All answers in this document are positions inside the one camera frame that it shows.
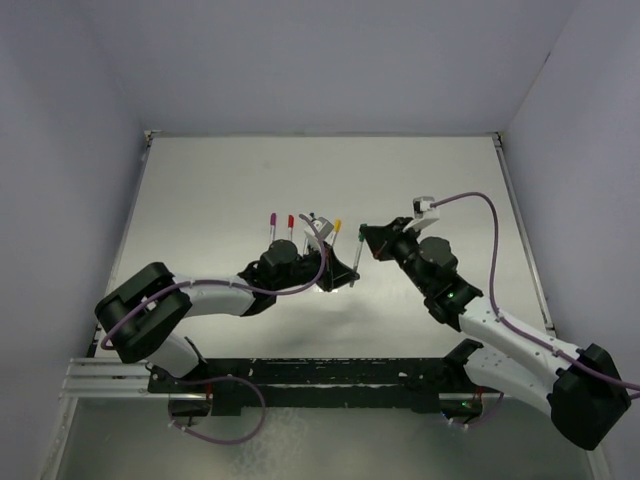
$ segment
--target red marker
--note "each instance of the red marker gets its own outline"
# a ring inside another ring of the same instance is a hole
[[[276,214],[272,213],[271,214],[271,220],[269,221],[269,225],[271,225],[271,231],[270,233],[270,237],[271,237],[271,241],[269,242],[269,245],[271,245],[273,242],[276,241]]]
[[[289,215],[289,241],[293,242],[293,215]]]

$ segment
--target cable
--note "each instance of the cable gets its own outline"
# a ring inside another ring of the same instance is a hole
[[[134,318],[138,313],[140,313],[142,310],[144,310],[149,304],[151,304],[151,303],[155,302],[156,300],[164,297],[165,295],[173,292],[174,290],[179,290],[181,288],[188,288],[188,287],[197,286],[197,285],[220,285],[220,286],[225,286],[225,287],[230,287],[230,288],[238,288],[240,290],[247,290],[249,292],[260,293],[262,295],[270,295],[270,296],[274,296],[274,297],[275,296],[282,297],[282,296],[286,296],[286,295],[295,295],[297,293],[304,292],[305,290],[311,288],[313,285],[315,285],[315,283],[318,280],[320,280],[320,277],[322,277],[322,275],[324,273],[324,267],[327,264],[327,252],[326,252],[326,249],[324,248],[324,241],[323,241],[322,237],[320,236],[320,232],[318,232],[318,229],[315,227],[313,222],[311,220],[309,220],[309,218],[307,218],[305,215],[300,214],[299,217],[302,220],[304,220],[305,222],[307,222],[309,227],[311,227],[311,230],[313,231],[313,235],[316,237],[316,239],[318,240],[318,244],[320,245],[320,268],[318,269],[318,273],[316,273],[316,276],[313,277],[313,279],[311,281],[309,281],[308,283],[302,285],[301,287],[296,287],[296,288],[291,289],[291,290],[282,290],[282,291],[265,290],[263,288],[254,287],[252,285],[244,285],[242,283],[229,283],[229,282],[224,281],[224,280],[215,280],[215,279],[212,279],[212,280],[210,280],[210,279],[200,279],[200,280],[194,280],[192,282],[191,281],[185,281],[185,282],[180,282],[180,283],[174,283],[173,285],[169,285],[168,287],[165,287],[162,290],[154,293],[149,298],[147,298],[146,300],[141,302],[139,305],[137,305],[129,313],[127,313],[118,323],[116,323],[113,326],[113,328],[111,330],[109,330],[107,332],[107,334],[104,336],[104,338],[100,342],[100,347],[103,350],[115,350],[115,347],[113,347],[112,345],[109,345],[108,342],[111,342],[111,339],[113,338],[113,336],[116,333],[118,333],[120,331],[120,329],[127,322],[131,321],[132,318]]]
[[[441,205],[446,205],[447,203],[454,202],[456,200],[460,200],[462,198],[468,198],[468,197],[482,198],[489,205],[489,208],[491,209],[491,215],[493,216],[493,253],[491,255],[491,269],[489,270],[489,301],[491,302],[491,308],[493,309],[493,312],[495,313],[496,317],[498,317],[498,320],[500,320],[500,322],[502,322],[504,326],[507,327],[512,332],[520,335],[523,338],[526,338],[527,340],[535,343],[536,345],[546,350],[549,350],[554,355],[557,355],[563,360],[566,360],[574,367],[579,368],[580,370],[591,375],[592,377],[595,377],[598,380],[602,380],[603,382],[607,382],[617,387],[640,391],[640,385],[635,383],[625,382],[623,380],[618,380],[617,378],[610,377],[609,375],[604,375],[603,373],[600,373],[592,368],[587,367],[586,365],[582,364],[578,360],[575,360],[569,355],[567,355],[562,350],[559,350],[556,347],[552,346],[551,344],[545,342],[544,340],[540,340],[539,338],[536,338],[533,335],[530,335],[529,333],[519,329],[518,327],[513,325],[511,322],[509,322],[506,318],[504,318],[500,314],[500,308],[498,307],[498,303],[496,302],[496,295],[495,295],[496,265],[498,261],[498,212],[496,211],[495,205],[493,204],[491,199],[484,193],[466,192],[466,193],[461,193],[459,195],[454,195],[452,197],[445,198],[443,200],[439,200],[437,202],[433,202],[431,206],[439,207]],[[636,398],[640,398],[640,395],[633,396],[633,399],[636,399]]]
[[[244,443],[244,442],[247,442],[247,441],[251,440],[262,429],[262,427],[264,425],[264,421],[265,421],[265,419],[267,417],[267,402],[265,401],[264,396],[262,395],[260,390],[258,390],[258,387],[256,387],[253,383],[249,382],[248,380],[245,380],[244,378],[233,377],[231,375],[228,375],[226,377],[213,377],[213,378],[208,378],[206,380],[189,380],[189,381],[187,381],[187,380],[180,380],[179,378],[173,377],[172,375],[170,375],[166,371],[165,371],[165,374],[169,378],[171,378],[172,380],[174,380],[175,382],[177,382],[177,383],[179,383],[181,385],[210,385],[212,383],[217,383],[217,382],[238,382],[238,383],[242,383],[243,385],[246,385],[251,390],[253,390],[253,392],[258,397],[258,400],[260,400],[260,406],[262,408],[262,412],[260,414],[260,421],[258,422],[258,425],[256,425],[256,427],[251,432],[246,434],[244,437],[235,438],[233,440],[223,440],[223,439],[220,439],[220,438],[208,437],[207,435],[204,435],[202,433],[198,433],[198,432],[196,432],[194,430],[191,430],[190,428],[185,427],[184,425],[180,425],[179,423],[176,422],[175,417],[171,414],[171,410],[169,410],[169,419],[171,420],[170,423],[169,423],[169,426],[175,427],[178,430],[181,430],[184,433],[187,433],[187,434],[191,435],[192,437],[199,438],[200,440],[204,440],[205,442],[213,443],[213,444],[216,444],[216,445],[239,445],[241,443]]]

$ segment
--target gray wall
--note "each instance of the gray wall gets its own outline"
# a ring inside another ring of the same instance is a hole
[[[64,1],[0,2],[0,465],[33,478],[91,338],[143,136]]]
[[[585,0],[505,136],[525,224],[562,337],[594,341],[640,381],[640,2]],[[636,479],[640,410],[611,432]]]
[[[145,128],[505,128],[577,0],[76,0]]]

